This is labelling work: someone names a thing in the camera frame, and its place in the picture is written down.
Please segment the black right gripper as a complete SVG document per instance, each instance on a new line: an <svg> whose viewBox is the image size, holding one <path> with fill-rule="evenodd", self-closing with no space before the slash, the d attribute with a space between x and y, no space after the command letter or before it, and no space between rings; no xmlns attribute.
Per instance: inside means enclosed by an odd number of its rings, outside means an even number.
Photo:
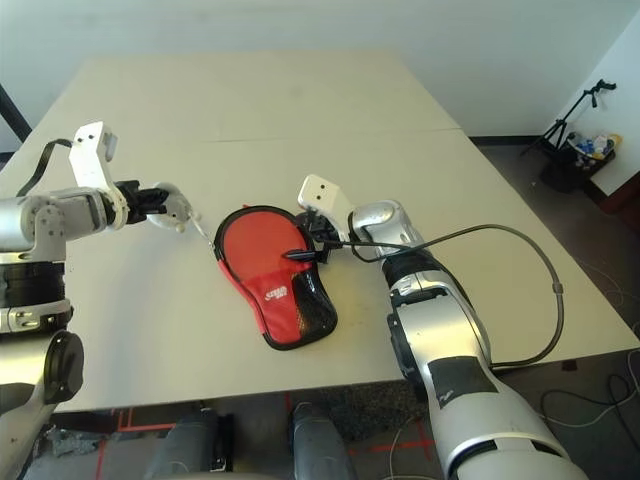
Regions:
<svg viewBox="0 0 640 480"><path fill-rule="evenodd" d="M291 261L317 261L326 264L330 253L342 247L339 234L331 222L317 212L303 212L296 216L296 224L302 228L313 244L321 246L320 250L293 249L284 253Z"/></svg>

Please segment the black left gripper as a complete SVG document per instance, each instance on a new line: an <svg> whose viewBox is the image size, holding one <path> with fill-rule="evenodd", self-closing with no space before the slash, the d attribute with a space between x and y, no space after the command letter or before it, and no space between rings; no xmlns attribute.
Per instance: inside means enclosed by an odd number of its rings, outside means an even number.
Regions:
<svg viewBox="0 0 640 480"><path fill-rule="evenodd" d="M141 200L138 180L126 180L115 183L117 189L123 195L127 208L127 224L136 224L143 221L143 215L164 215L167 208L162 203L144 203L141 211ZM152 187L141 190L142 199L166 199L170 192L164 188Z"/></svg>

